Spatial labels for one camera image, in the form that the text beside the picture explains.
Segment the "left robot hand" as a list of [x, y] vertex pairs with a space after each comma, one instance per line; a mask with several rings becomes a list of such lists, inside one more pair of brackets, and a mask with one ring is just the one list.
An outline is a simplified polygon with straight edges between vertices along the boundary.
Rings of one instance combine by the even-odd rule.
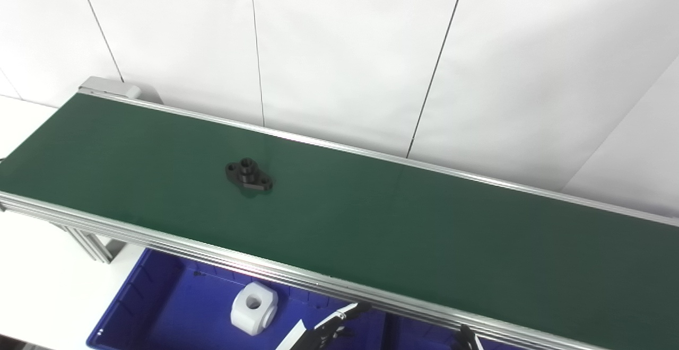
[[371, 308], [368, 302], [350, 303], [334, 311], [313, 328], [307, 328], [300, 319], [276, 349], [326, 349], [337, 337], [347, 336], [347, 321], [358, 318]]

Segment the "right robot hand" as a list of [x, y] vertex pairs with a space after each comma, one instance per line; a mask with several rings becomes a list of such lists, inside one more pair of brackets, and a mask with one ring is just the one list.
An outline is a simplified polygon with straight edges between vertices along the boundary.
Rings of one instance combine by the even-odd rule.
[[451, 344], [451, 349], [466, 349], [466, 350], [484, 350], [483, 344], [478, 338], [477, 334], [465, 324], [460, 325], [458, 331], [455, 332], [454, 342]]

